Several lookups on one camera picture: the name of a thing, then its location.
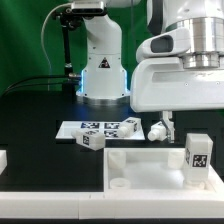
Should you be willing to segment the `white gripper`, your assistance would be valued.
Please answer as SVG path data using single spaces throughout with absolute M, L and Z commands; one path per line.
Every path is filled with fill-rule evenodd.
M 130 105 L 135 112 L 163 111 L 161 121 L 173 143 L 171 111 L 224 108 L 224 69 L 184 69 L 178 57 L 143 60 L 132 74 Z

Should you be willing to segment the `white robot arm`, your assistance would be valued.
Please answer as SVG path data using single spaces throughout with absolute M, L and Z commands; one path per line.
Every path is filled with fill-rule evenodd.
M 78 95 L 87 100 L 119 99 L 125 92 L 121 29 L 108 8 L 141 0 L 73 0 L 71 10 L 87 29 L 87 65 Z M 146 0 L 152 36 L 136 51 L 130 104 L 136 112 L 224 108 L 224 0 Z

